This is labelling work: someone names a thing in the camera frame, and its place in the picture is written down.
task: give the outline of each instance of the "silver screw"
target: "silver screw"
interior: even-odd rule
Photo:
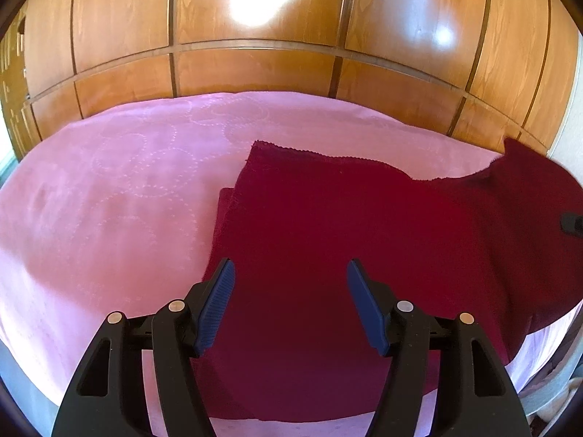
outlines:
[[[397,302],[397,309],[401,312],[413,312],[413,304],[411,304],[408,300],[400,300]]]
[[[168,304],[168,309],[170,309],[171,312],[180,312],[184,309],[184,306],[185,304],[183,300],[173,300]]]
[[[121,315],[120,312],[112,312],[107,316],[107,322],[111,324],[119,323],[122,318],[123,315]]]
[[[459,315],[459,319],[466,325],[472,325],[475,321],[472,314],[468,314],[464,312],[463,314]]]

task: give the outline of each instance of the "wood paneling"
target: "wood paneling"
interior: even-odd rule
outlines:
[[[534,138],[534,136],[528,133],[522,133],[518,139],[521,143],[526,144],[528,147],[534,149],[537,153],[546,156],[548,149],[543,146],[543,144]]]
[[[168,0],[74,0],[77,71],[168,45]]]
[[[179,95],[252,90],[326,96],[334,57],[306,51],[203,49],[176,54]]]
[[[337,98],[439,133],[447,132],[461,100],[447,87],[346,59]]]
[[[32,97],[74,75],[71,0],[28,0],[24,41]]]
[[[19,32],[25,15],[26,4],[0,41],[0,102],[18,159],[40,142],[34,117],[26,106],[28,86],[24,77],[24,35]]]
[[[485,5],[486,0],[355,0],[346,48],[464,88]]]
[[[176,41],[263,38],[336,43],[342,0],[289,0],[279,9],[273,0],[236,1],[237,11],[243,12],[246,20],[265,14],[263,20],[267,21],[253,27],[237,22],[235,18],[241,18],[233,17],[231,0],[177,0]]]
[[[539,80],[548,21],[548,0],[492,0],[470,92],[520,125]]]
[[[82,119],[73,84],[67,84],[43,96],[32,106],[43,139],[47,139],[65,125]]]
[[[123,103],[172,98],[170,57],[140,59],[75,82],[83,117]]]
[[[559,130],[575,77],[579,31],[560,0],[551,0],[549,50],[525,128],[547,148]]]
[[[488,150],[504,152],[504,138],[517,138],[520,128],[504,115],[466,100],[452,137]]]

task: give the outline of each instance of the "maroon fabric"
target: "maroon fabric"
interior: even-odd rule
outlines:
[[[224,256],[237,270],[195,370],[209,414],[305,422],[375,409],[388,361],[346,287],[353,257],[428,314],[472,312],[507,363],[583,296],[583,242],[559,232],[560,213],[581,208],[571,176],[514,141],[482,173],[432,182],[256,142],[221,192],[206,271]],[[437,373],[434,355],[426,391]]]

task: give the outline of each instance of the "red cloth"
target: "red cloth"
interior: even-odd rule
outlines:
[[[520,143],[473,176],[413,181],[386,164],[256,142],[223,189],[206,278],[237,283],[195,372],[212,417],[322,421],[371,412],[388,361],[368,345],[346,286],[372,279],[426,313],[471,312],[508,363],[529,331],[583,296],[583,242],[559,230],[583,190]],[[430,358],[426,391],[437,386]]]

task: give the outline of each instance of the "folded red garment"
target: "folded red garment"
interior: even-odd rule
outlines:
[[[583,242],[560,231],[583,210],[561,167],[507,140],[473,176],[414,181],[380,162],[254,144],[223,189],[206,278],[221,257],[237,284],[195,373],[209,414],[323,421],[371,412],[388,361],[368,345],[346,286],[372,279],[426,313],[471,312],[503,363],[527,332],[583,296]],[[430,358],[426,391],[437,386]]]

